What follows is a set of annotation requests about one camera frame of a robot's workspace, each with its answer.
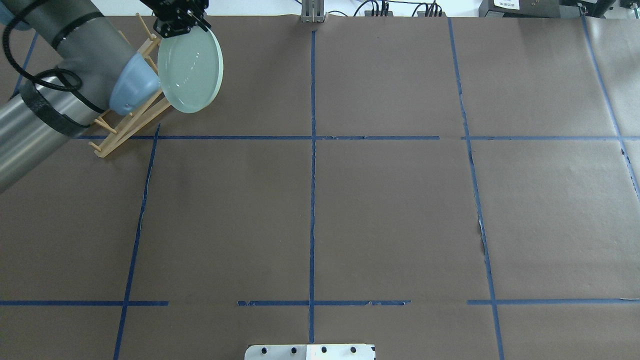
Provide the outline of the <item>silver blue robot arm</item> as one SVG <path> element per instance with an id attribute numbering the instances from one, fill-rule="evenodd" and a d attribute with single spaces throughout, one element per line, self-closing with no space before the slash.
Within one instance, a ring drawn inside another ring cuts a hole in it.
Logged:
<path id="1" fill-rule="evenodd" d="M 1 48 L 23 78 L 1 107 L 0 182 L 7 191 L 106 111 L 139 109 L 162 89 L 158 74 L 91 0 L 3 0 Z M 61 57 L 29 73 L 11 51 L 14 30 L 34 30 Z"/>

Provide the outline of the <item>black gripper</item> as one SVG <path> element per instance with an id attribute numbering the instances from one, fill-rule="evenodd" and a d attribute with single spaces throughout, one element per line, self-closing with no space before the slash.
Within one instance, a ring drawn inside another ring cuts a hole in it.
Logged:
<path id="1" fill-rule="evenodd" d="M 208 0 L 142 0 L 142 4 L 156 17 L 153 29 L 163 39 L 189 34 L 193 28 L 210 29 Z"/>

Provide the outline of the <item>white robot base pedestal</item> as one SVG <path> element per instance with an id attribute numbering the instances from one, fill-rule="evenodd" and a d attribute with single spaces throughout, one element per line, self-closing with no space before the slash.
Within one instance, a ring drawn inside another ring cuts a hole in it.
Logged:
<path id="1" fill-rule="evenodd" d="M 375 360 L 374 344 L 255 344 L 244 354 L 245 360 Z"/>

